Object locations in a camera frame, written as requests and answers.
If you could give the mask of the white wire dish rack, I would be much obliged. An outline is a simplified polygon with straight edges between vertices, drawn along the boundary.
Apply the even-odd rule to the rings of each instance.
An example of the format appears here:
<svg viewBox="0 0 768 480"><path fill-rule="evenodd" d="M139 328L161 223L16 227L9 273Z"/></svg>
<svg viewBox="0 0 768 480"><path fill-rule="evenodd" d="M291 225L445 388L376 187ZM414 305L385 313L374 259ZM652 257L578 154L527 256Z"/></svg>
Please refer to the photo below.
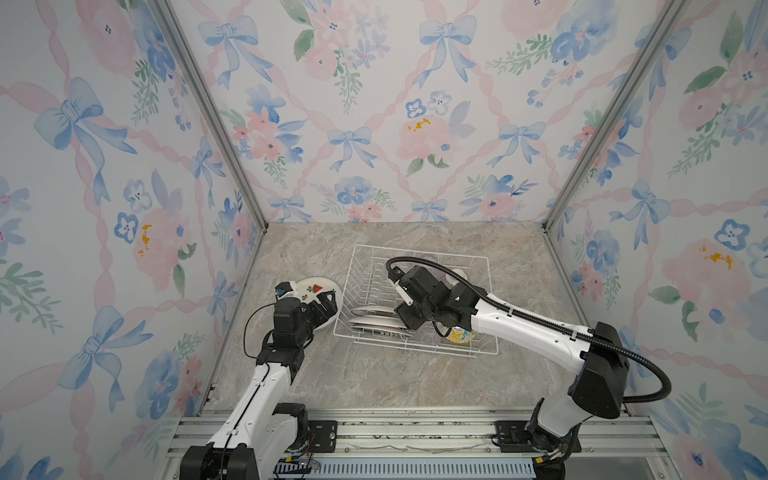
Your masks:
<svg viewBox="0 0 768 480"><path fill-rule="evenodd" d="M484 256L358 244L333 334L360 345L476 358L499 353L495 336L469 325L476 289L492 290Z"/></svg>

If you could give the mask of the white plate watermelon pattern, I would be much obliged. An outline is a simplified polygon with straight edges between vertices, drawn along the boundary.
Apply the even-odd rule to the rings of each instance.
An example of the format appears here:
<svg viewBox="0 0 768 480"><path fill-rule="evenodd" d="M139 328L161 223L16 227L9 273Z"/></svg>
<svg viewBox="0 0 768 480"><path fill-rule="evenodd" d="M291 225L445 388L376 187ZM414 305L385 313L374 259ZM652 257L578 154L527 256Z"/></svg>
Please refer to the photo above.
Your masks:
<svg viewBox="0 0 768 480"><path fill-rule="evenodd" d="M326 277L307 277L290 281L289 296L306 304L310 311L310 324L314 330L330 326L341 310L342 289L333 280Z"/></svg>

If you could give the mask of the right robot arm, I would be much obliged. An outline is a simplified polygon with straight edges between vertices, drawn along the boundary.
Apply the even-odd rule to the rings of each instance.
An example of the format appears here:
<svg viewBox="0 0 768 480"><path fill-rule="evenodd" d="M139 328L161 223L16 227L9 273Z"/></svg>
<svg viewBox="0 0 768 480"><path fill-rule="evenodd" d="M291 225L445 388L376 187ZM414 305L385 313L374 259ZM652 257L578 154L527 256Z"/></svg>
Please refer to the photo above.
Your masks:
<svg viewBox="0 0 768 480"><path fill-rule="evenodd" d="M569 374L560 390L537 402L519 443L549 457L563 454L582 423L621 415L628 361L615 351L620 339L614 332L534 315L454 272L449 274L455 280L452 286L423 266L407 271L389 266L387 274L401 297L395 312L409 330L431 323L492 335L543 356Z"/></svg>

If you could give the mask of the white plate dark rim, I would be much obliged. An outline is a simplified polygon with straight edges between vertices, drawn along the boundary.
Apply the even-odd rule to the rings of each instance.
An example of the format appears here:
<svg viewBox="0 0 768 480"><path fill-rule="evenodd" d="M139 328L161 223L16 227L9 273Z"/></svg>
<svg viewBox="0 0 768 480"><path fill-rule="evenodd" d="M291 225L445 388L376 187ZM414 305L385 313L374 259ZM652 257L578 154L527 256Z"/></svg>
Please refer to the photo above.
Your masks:
<svg viewBox="0 0 768 480"><path fill-rule="evenodd" d="M393 307L386 307L386 306L379 306L379 305L369 305L369 306L352 308L351 313L354 316L358 316L358 317L365 317L365 316L380 317L380 318L397 318L398 317Z"/></svg>

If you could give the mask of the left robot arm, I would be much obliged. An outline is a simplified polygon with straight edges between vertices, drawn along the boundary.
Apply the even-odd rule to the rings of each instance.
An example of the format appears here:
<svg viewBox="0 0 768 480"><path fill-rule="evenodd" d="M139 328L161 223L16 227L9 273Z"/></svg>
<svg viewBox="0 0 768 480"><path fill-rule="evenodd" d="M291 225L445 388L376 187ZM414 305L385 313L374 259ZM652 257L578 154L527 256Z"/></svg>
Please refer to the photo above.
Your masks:
<svg viewBox="0 0 768 480"><path fill-rule="evenodd" d="M311 438L306 406L282 400L295 380L315 331L339 313L335 290L301 296L276 290L273 327L255 361L251 381L218 431L188 448L180 479L268 479L287 451Z"/></svg>

